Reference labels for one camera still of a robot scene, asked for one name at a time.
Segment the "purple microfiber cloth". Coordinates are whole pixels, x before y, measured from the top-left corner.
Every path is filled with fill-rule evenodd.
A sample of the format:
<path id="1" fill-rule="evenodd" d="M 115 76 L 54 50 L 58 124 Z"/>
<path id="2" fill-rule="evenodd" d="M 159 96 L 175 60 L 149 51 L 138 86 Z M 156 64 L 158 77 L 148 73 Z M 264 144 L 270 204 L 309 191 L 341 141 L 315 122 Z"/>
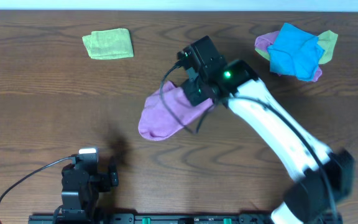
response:
<path id="1" fill-rule="evenodd" d="M 162 91 L 165 103 L 181 120 L 181 123 L 178 123 L 168 112 L 160 99 L 159 91 L 156 91 L 146 98 L 140 117 L 138 130 L 144 139 L 151 141 L 168 139 L 181 130 L 183 125 L 192 123 L 213 105 L 213 101 L 207 99 L 198 106 L 191 106 L 183 89 L 171 81 L 164 84 Z"/>

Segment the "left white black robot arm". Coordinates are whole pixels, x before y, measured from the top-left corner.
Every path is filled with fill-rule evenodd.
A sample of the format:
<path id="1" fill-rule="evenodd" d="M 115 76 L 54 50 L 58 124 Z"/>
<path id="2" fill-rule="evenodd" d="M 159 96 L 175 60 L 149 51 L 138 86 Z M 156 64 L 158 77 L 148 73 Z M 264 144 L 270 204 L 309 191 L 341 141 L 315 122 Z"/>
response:
<path id="1" fill-rule="evenodd" d="M 107 172 L 98 171 L 96 153 L 77 154 L 62 169 L 62 204 L 54 211 L 52 223 L 99 223 L 103 212 L 96 207 L 101 192 L 118 186 L 115 158 Z"/>

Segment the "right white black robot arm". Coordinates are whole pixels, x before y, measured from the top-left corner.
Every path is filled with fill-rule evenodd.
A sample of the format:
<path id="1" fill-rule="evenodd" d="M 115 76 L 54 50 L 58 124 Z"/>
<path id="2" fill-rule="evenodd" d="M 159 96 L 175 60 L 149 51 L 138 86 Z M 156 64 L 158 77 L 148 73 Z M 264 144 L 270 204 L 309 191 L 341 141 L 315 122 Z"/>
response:
<path id="1" fill-rule="evenodd" d="M 336 204 L 352 191 L 354 158 L 313 137 L 270 94 L 258 74 L 243 60 L 184 64 L 189 79 L 183 83 L 192 105 L 210 98 L 242 118 L 276 153 L 293 187 L 271 213 L 274 223 L 312 223 L 331 210 L 339 223 Z"/>

